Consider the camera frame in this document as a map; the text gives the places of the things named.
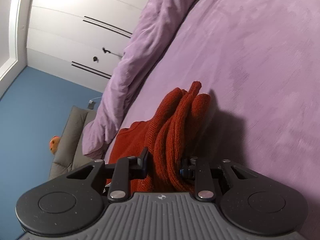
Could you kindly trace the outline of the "red knitted sweater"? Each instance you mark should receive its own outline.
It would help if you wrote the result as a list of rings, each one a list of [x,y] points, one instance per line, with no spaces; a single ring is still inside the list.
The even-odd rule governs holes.
[[[139,156],[147,148],[152,156],[151,172],[135,179],[131,192],[194,192],[180,178],[182,159],[194,153],[211,97],[199,93],[201,83],[194,81],[189,90],[175,88],[161,101],[148,121],[134,122],[118,132],[109,162]]]

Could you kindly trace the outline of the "orange plush toy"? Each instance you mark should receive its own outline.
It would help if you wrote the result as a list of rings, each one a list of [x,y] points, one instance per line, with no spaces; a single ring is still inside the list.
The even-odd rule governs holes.
[[[55,154],[57,152],[57,148],[59,145],[61,138],[59,136],[53,136],[52,139],[49,142],[49,149],[52,154]]]

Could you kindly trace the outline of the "purple bed sheet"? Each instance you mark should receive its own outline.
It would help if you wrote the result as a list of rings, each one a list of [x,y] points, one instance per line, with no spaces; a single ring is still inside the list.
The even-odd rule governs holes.
[[[121,126],[194,81],[212,97],[199,154],[297,189],[301,233],[319,239],[319,0],[198,0]]]

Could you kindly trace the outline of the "white wardrobe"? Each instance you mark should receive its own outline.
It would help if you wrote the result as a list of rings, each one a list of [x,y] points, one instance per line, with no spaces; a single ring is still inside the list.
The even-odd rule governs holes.
[[[1,92],[26,66],[102,92],[148,0],[1,0]]]

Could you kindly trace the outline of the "purple rolled duvet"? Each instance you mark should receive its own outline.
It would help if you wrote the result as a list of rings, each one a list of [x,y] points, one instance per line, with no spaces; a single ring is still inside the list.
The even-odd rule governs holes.
[[[119,131],[133,95],[172,41],[196,0],[148,0],[108,82],[95,119],[83,131],[82,153],[101,158]]]

